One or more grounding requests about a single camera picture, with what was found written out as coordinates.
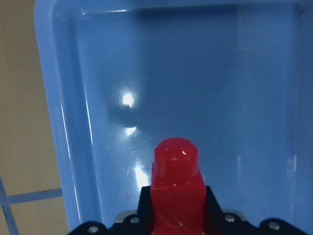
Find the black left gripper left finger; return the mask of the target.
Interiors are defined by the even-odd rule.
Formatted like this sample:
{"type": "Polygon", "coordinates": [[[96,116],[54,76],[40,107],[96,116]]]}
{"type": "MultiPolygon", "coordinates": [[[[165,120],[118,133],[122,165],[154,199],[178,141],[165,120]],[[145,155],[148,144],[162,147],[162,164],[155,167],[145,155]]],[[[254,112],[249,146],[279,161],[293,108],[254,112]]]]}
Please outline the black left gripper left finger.
{"type": "Polygon", "coordinates": [[[152,217],[152,201],[151,201],[151,187],[146,186],[141,188],[137,214],[142,218],[152,217]]]}

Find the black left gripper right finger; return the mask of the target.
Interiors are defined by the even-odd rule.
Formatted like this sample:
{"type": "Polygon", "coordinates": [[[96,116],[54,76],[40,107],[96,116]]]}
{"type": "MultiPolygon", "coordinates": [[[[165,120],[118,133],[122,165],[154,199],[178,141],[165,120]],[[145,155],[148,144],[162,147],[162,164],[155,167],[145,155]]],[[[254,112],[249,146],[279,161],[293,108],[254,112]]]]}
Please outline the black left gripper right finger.
{"type": "Polygon", "coordinates": [[[223,213],[222,209],[221,209],[211,187],[206,186],[204,217],[205,218],[220,218],[222,213],[223,213]]]}

